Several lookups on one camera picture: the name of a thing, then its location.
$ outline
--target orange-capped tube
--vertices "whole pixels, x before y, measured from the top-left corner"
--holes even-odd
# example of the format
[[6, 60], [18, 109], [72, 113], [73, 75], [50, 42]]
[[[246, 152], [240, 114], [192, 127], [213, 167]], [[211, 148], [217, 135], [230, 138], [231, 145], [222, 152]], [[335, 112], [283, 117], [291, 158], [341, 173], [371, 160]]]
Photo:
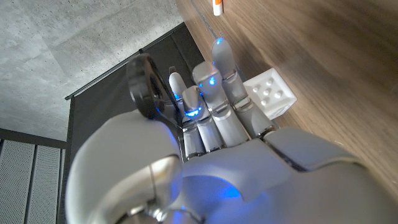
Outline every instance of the orange-capped tube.
[[223, 0], [213, 0], [213, 12], [215, 16], [223, 13]]

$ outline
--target robotic hand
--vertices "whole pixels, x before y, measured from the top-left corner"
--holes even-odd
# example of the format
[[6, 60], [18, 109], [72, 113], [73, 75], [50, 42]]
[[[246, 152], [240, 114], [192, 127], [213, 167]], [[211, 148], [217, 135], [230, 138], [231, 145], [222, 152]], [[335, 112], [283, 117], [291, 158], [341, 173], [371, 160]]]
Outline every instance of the robotic hand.
[[[68, 222], [398, 223], [397, 199], [359, 159], [256, 112], [231, 57], [214, 53], [220, 45], [231, 55], [225, 43], [213, 45], [221, 74], [204, 62], [193, 71], [198, 86], [176, 81], [174, 94], [147, 54], [128, 63], [138, 110], [110, 119], [78, 151]], [[184, 131], [189, 161], [165, 124], [199, 127], [195, 141]], [[228, 148], [211, 150], [223, 141]]]

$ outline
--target wooden table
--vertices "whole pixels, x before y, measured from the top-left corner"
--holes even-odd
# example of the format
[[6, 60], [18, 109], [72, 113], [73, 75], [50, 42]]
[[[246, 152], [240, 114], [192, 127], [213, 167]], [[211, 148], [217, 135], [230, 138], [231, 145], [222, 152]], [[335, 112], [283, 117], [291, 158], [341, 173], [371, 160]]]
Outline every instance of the wooden table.
[[298, 101], [281, 126], [359, 156], [398, 195], [398, 1], [176, 0], [198, 48], [225, 37], [251, 78], [274, 67]]

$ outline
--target white cube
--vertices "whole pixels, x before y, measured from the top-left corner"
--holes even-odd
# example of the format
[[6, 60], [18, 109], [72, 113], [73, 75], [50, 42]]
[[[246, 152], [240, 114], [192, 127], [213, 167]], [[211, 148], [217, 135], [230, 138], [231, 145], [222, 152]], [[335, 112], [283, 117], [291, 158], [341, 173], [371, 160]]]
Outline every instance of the white cube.
[[269, 119], [284, 114], [297, 101], [297, 97], [274, 68], [249, 79], [243, 85], [252, 101]]

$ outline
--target concrete wall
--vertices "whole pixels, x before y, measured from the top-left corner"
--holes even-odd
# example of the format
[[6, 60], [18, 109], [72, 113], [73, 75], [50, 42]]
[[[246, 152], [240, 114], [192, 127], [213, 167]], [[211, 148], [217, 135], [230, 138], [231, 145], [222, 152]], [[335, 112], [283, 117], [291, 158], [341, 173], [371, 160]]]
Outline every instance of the concrete wall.
[[62, 141], [64, 96], [182, 22], [174, 0], [9, 0], [0, 18], [0, 128]]

